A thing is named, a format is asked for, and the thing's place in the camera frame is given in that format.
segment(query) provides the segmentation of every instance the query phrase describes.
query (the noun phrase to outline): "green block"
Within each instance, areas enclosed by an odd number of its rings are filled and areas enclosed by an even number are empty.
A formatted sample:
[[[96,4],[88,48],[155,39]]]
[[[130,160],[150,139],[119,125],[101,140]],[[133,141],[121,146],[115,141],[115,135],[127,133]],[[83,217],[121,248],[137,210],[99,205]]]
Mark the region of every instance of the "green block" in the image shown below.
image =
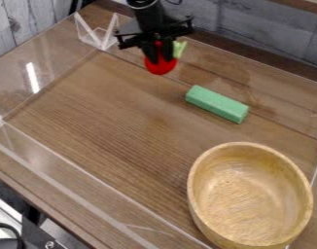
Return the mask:
[[[249,113],[248,105],[201,86],[191,87],[186,101],[237,124],[242,123]]]

